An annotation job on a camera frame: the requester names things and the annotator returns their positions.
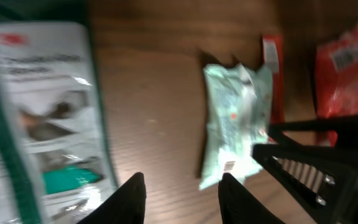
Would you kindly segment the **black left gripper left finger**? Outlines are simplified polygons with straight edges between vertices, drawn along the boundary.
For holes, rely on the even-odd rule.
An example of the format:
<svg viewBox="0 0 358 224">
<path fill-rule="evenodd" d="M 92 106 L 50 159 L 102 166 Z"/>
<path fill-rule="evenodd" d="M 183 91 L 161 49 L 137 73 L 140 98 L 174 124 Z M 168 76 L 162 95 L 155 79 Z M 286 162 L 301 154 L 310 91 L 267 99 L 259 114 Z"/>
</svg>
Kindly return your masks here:
<svg viewBox="0 0 358 224">
<path fill-rule="evenodd" d="M 143 224 L 146 198 L 144 174 L 136 172 L 78 224 Z"/>
</svg>

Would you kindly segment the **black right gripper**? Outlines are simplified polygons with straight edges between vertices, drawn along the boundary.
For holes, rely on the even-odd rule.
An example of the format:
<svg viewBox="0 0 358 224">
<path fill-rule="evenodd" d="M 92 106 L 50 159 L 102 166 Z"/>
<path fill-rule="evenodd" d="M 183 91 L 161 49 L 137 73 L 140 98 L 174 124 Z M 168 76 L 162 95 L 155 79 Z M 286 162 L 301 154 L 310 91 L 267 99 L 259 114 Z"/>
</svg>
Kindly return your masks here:
<svg viewBox="0 0 358 224">
<path fill-rule="evenodd" d="M 301 146 L 284 131 L 334 131 L 334 146 Z M 358 115 L 271 124 L 280 144 L 256 144 L 252 157 L 317 223 L 358 223 Z"/>
</svg>

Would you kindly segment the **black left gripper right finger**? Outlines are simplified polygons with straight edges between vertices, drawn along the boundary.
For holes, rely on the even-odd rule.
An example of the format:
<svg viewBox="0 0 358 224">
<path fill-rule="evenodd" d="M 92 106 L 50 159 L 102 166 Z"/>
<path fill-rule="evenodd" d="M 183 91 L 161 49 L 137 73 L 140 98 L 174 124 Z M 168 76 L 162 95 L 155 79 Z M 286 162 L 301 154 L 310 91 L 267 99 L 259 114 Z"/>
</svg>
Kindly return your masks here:
<svg viewBox="0 0 358 224">
<path fill-rule="evenodd" d="M 218 199 L 223 224 L 284 224 L 230 173 L 219 182 Z"/>
</svg>

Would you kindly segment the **orange-red snack bag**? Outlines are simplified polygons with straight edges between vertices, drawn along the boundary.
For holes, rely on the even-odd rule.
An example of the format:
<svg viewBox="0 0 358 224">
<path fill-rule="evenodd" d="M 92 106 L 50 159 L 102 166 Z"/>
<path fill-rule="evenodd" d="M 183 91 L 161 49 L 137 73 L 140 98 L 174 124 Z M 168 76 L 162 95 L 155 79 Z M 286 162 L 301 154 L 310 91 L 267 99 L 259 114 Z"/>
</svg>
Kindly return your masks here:
<svg viewBox="0 0 358 224">
<path fill-rule="evenodd" d="M 358 115 L 358 25 L 317 46 L 314 88 L 318 118 Z"/>
</svg>

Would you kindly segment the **green white packet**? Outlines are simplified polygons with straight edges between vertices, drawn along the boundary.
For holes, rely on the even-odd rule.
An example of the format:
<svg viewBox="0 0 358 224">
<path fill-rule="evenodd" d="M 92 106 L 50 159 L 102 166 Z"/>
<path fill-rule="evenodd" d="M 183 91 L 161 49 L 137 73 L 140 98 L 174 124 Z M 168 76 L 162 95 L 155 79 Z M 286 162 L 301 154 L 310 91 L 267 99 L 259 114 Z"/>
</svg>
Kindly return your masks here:
<svg viewBox="0 0 358 224">
<path fill-rule="evenodd" d="M 117 190 L 84 1 L 0 1 L 0 223 L 94 223 Z"/>
</svg>

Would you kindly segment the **pale mint wipes packet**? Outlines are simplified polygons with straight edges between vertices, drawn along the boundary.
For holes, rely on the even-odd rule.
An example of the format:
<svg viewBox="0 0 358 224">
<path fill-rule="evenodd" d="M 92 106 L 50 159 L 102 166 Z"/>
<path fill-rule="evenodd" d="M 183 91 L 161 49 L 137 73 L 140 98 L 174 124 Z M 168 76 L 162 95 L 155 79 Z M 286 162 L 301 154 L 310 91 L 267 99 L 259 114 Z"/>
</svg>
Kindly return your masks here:
<svg viewBox="0 0 358 224">
<path fill-rule="evenodd" d="M 199 189 L 217 184 L 230 173 L 239 182 L 262 166 L 252 158 L 253 146 L 267 143 L 273 95 L 271 70 L 253 71 L 243 64 L 203 69 L 208 92 L 207 142 Z"/>
</svg>

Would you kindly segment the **thin red stick packet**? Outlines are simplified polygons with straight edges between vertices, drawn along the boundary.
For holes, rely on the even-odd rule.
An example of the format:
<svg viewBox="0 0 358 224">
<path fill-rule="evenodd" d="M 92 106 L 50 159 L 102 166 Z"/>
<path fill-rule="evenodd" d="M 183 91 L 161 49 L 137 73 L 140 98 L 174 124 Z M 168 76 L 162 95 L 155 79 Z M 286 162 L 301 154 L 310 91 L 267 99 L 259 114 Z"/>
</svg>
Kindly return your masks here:
<svg viewBox="0 0 358 224">
<path fill-rule="evenodd" d="M 267 34 L 262 36 L 263 62 L 271 70 L 273 77 L 272 108 L 270 125 L 283 123 L 284 92 L 283 92 L 283 39 L 280 35 Z"/>
</svg>

